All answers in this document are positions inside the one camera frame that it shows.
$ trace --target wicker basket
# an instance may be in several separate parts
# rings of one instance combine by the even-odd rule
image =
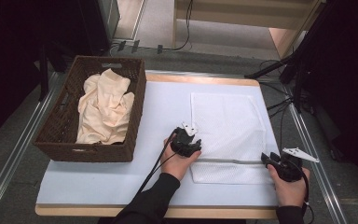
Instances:
[[[75,144],[79,122],[77,106],[80,97],[85,94],[83,84],[89,76],[101,74],[108,68],[129,78],[131,84],[128,91],[135,94],[125,141],[113,145]],[[54,161],[132,161],[144,105],[145,83],[142,59],[77,56],[34,145]]]

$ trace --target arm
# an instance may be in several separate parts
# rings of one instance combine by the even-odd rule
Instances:
[[[166,161],[173,154],[171,146],[168,144],[160,162]],[[187,168],[199,155],[200,151],[193,153],[190,158],[174,155],[164,162],[158,181],[153,187],[137,195],[117,215],[113,223],[160,223],[167,212],[173,194],[180,187],[180,180],[183,179]]]
[[[296,182],[286,182],[279,178],[272,165],[268,165],[269,175],[275,183],[278,205],[277,217],[281,224],[303,224],[302,205],[306,195],[306,187],[303,179]],[[310,171],[303,168],[307,179],[310,179]]]

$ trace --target wooden desk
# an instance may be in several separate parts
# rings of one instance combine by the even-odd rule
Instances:
[[[254,92],[255,99],[258,102],[257,106],[261,110],[260,113],[263,119],[267,120],[266,149],[267,151],[278,152],[267,109],[257,81],[220,77],[178,76],[177,74],[167,76],[167,73],[150,73],[147,71],[146,77],[148,83],[146,84],[144,114],[138,132],[134,161],[101,165],[99,163],[79,164],[51,161],[42,181],[36,202],[35,211],[38,215],[111,217],[115,216],[131,200],[138,186],[141,185],[147,175],[148,168],[145,169],[145,167],[151,168],[158,157],[162,146],[161,141],[168,132],[166,129],[177,125],[177,120],[190,120],[189,113],[183,113],[183,111],[190,111],[189,108],[183,109],[183,103],[188,102],[186,93],[182,92],[180,94],[181,100],[173,102],[171,93],[167,93],[169,96],[161,97],[161,90],[150,88],[157,87],[152,85],[157,82],[177,82],[180,87],[175,88],[180,88],[181,90],[184,89],[182,83],[189,83],[190,85],[202,84],[202,86],[193,85],[191,87],[193,88],[192,90],[197,91],[220,92],[224,88],[224,90],[243,92],[243,94]],[[158,111],[163,110],[162,115],[170,114],[170,116],[151,113],[152,110],[156,111],[156,109]],[[173,111],[180,111],[180,113],[173,115]],[[260,168],[263,171],[266,170],[266,175],[268,174],[264,166],[260,166]],[[157,177],[158,174],[153,176],[146,189],[155,182]],[[203,196],[201,199],[193,199],[202,195],[203,191],[215,193],[216,196],[213,196],[215,202],[205,203]],[[272,219],[276,218],[276,204],[275,190],[272,185],[195,184],[191,179],[191,174],[187,174],[182,180],[181,188],[176,191],[171,200],[166,217]]]
[[[176,20],[185,20],[190,0],[174,0]],[[268,27],[281,58],[291,52],[301,32],[308,30],[321,10],[322,0],[194,0],[193,21],[214,21]]]

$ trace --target black sleeve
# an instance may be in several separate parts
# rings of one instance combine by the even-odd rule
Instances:
[[[117,215],[113,223],[160,223],[171,197],[180,187],[173,175],[162,173],[151,189],[143,191]]]
[[[283,206],[276,211],[280,224],[304,224],[302,209],[297,206]]]

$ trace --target white cloth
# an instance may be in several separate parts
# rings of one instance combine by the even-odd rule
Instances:
[[[227,161],[260,161],[266,152],[266,129],[252,96],[192,93],[193,125],[199,129],[200,159],[226,162],[194,162],[196,183],[262,184],[270,183],[262,165]]]
[[[134,100],[132,92],[124,94],[130,83],[111,69],[85,81],[86,94],[78,105],[77,143],[108,145],[124,141]]]

